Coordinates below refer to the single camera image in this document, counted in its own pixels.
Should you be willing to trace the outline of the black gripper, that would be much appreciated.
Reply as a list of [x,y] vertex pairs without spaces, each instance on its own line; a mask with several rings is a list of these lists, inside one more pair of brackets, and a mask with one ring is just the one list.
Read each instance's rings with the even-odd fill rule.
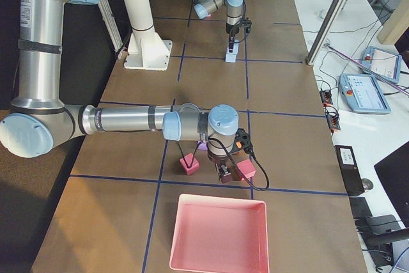
[[213,132],[207,139],[208,158],[216,165],[219,182],[231,181],[231,171],[238,171],[233,162],[233,154],[244,151],[247,155],[252,150],[251,137],[244,129],[239,128],[233,135],[225,136]]
[[243,28],[244,30],[244,40],[247,35],[250,34],[251,32],[251,26],[252,26],[252,21],[247,17],[247,18],[241,18],[236,24],[231,25],[231,24],[226,24],[226,33],[228,34],[228,52],[238,52],[238,40],[235,39],[235,36],[240,32],[240,29]]

